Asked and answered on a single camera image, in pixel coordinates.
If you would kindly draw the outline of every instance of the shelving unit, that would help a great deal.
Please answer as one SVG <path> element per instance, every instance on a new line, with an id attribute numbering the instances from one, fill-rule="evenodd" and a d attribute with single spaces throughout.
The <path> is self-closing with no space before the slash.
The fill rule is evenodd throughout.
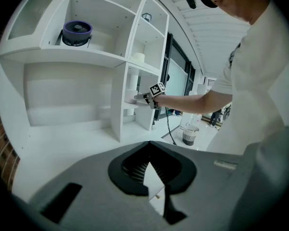
<path id="1" fill-rule="evenodd" d="M 154 110 L 145 101 L 126 103 L 124 95 L 132 76 L 141 93 L 159 81 L 166 11 L 154 0 L 42 0 L 37 5 L 43 9 L 32 15 L 32 1 L 18 6 L 0 43 L 0 115 L 20 157 L 29 137 L 30 149 L 42 135 L 51 141 L 47 130 L 80 135 L 109 129 L 107 136 L 119 142 L 149 132 Z M 141 17 L 145 12 L 152 21 Z M 92 25 L 87 48 L 57 45 L 63 25 L 71 20 Z M 136 52 L 145 54 L 144 62 L 133 59 Z M 124 110 L 134 115 L 124 116 Z"/>

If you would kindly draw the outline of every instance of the man's arm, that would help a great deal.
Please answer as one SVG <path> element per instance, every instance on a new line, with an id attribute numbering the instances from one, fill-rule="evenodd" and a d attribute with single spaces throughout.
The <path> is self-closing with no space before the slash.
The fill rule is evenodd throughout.
<path id="1" fill-rule="evenodd" d="M 159 106 L 165 106 L 170 109 L 180 110 L 193 114 L 202 114 L 215 112 L 223 108 L 226 104 L 232 101 L 232 95 L 210 90 L 205 95 L 158 95 L 154 98 L 154 101 L 156 101 Z"/>

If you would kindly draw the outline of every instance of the white ceiling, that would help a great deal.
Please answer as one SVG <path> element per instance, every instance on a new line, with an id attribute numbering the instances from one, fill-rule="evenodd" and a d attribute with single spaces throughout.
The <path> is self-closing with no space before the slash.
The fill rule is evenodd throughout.
<path id="1" fill-rule="evenodd" d="M 249 24 L 227 15 L 220 8 L 208 8 L 196 0 L 191 9 L 186 0 L 171 0 L 180 11 L 196 41 L 199 55 L 207 74 L 219 74 L 229 54 L 249 29 Z"/>

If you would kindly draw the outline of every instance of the white t-shirt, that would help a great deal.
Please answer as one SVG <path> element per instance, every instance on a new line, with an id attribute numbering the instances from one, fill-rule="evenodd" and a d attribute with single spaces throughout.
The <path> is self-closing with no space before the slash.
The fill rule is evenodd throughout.
<path id="1" fill-rule="evenodd" d="M 272 1 L 211 90 L 232 94 L 232 107 L 209 152 L 243 154 L 247 145 L 289 126 L 289 28 Z"/>

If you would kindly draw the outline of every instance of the man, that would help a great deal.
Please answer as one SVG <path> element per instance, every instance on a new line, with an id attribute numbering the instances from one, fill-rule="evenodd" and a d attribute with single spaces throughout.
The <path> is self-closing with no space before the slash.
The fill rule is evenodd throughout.
<path id="1" fill-rule="evenodd" d="M 289 66 L 289 29 L 270 0 L 202 1 L 209 7 L 219 6 L 251 27 L 207 94 L 159 95 L 155 101 L 159 106 L 188 113 L 214 112 L 232 101 L 231 115 L 207 151 L 243 154 L 247 145 L 262 141 L 285 126 L 270 91 Z"/>
<path id="2" fill-rule="evenodd" d="M 221 114 L 221 112 L 222 112 L 222 109 L 219 109 L 218 111 L 215 111 L 212 113 L 211 119 L 208 122 L 208 124 L 210 125 L 211 128 L 215 126 L 217 119 L 218 119 L 219 115 Z"/>

